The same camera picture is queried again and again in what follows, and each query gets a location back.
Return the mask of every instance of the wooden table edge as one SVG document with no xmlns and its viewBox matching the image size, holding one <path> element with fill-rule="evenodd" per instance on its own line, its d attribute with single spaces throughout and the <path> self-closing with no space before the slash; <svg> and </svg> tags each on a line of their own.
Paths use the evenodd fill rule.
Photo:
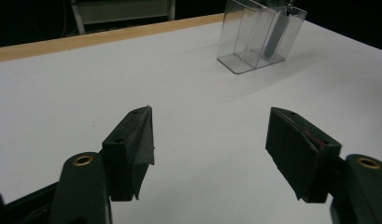
<svg viewBox="0 0 382 224">
<path fill-rule="evenodd" d="M 196 17 L 178 21 L 167 21 L 89 35 L 77 35 L 29 44 L 2 47 L 0 48 L 0 62 L 71 49 L 85 48 L 119 40 L 137 38 L 145 35 L 156 35 L 164 32 L 186 29 L 219 21 L 223 21 L 223 14 Z"/>
</svg>

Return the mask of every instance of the screw hole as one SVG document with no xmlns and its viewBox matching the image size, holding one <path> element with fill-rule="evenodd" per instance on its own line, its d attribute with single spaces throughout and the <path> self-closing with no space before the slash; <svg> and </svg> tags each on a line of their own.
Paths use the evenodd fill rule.
<svg viewBox="0 0 382 224">
<path fill-rule="evenodd" d="M 81 157 L 78 157 L 74 160 L 74 165 L 84 166 L 84 165 L 91 163 L 92 160 L 93 160 L 92 156 L 81 156 Z"/>
<path fill-rule="evenodd" d="M 358 158 L 357 159 L 357 162 L 366 167 L 366 168 L 369 168 L 369 169 L 374 169 L 374 170 L 378 170 L 381 168 L 381 166 L 379 165 L 379 163 L 377 163 L 376 161 L 373 161 L 373 160 L 370 160 L 370 159 L 367 159 L 367 158 Z"/>
</svg>

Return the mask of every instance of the white table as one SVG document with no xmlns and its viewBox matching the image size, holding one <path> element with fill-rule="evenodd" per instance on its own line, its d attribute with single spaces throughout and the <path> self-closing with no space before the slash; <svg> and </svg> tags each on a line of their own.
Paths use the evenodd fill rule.
<svg viewBox="0 0 382 224">
<path fill-rule="evenodd" d="M 0 63 L 0 193 L 58 180 L 65 160 L 151 105 L 156 165 L 114 223 L 331 223 L 297 202 L 264 149 L 271 106 L 382 161 L 382 51 L 305 22 L 289 58 L 244 75 L 216 60 L 221 23 Z"/>
</svg>

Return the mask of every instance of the clear plastic container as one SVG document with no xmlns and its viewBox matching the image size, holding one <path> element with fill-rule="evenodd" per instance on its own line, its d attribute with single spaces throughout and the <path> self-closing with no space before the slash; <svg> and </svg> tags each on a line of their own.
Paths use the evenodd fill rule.
<svg viewBox="0 0 382 224">
<path fill-rule="evenodd" d="M 282 2 L 227 0 L 217 59 L 235 74 L 283 62 L 305 16 Z"/>
</svg>

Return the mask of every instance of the black background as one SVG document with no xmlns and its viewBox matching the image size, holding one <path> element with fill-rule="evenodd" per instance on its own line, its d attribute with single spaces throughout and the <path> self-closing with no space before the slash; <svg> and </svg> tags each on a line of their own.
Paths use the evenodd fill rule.
<svg viewBox="0 0 382 224">
<path fill-rule="evenodd" d="M 225 4 L 226 0 L 176 0 L 176 20 L 222 13 Z M 308 12 L 307 21 L 382 49 L 382 0 L 298 0 L 295 6 Z M 69 0 L 0 0 L 0 47 L 76 33 Z"/>
</svg>

